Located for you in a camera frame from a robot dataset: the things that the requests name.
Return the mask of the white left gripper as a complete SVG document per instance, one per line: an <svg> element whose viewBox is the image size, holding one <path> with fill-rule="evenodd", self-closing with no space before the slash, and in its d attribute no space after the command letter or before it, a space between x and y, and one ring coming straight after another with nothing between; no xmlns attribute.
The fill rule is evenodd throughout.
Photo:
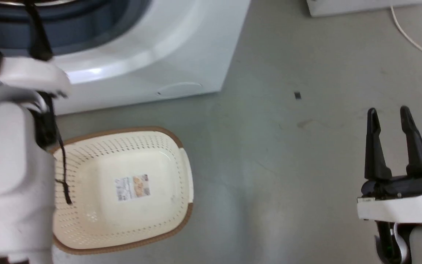
<svg viewBox="0 0 422 264"><path fill-rule="evenodd" d="M66 98L71 94L69 76L49 62L53 51L34 1L24 0L22 3L30 21L31 44L28 52L31 58L3 58L0 52L0 85Z"/></svg>

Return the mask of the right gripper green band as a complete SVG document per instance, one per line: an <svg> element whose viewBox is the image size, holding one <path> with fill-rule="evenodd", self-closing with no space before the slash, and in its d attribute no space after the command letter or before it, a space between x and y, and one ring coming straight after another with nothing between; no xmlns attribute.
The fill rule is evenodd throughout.
<svg viewBox="0 0 422 264"><path fill-rule="evenodd" d="M417 129L409 107L400 108L401 128L406 136L408 176L422 177L422 137ZM386 166L385 156L380 141L380 121L377 110L368 110L364 177L367 180L385 182L392 178L392 172ZM357 215L362 220L384 221L392 223L422 223L422 195L418 197L375 200L358 198Z"/></svg>

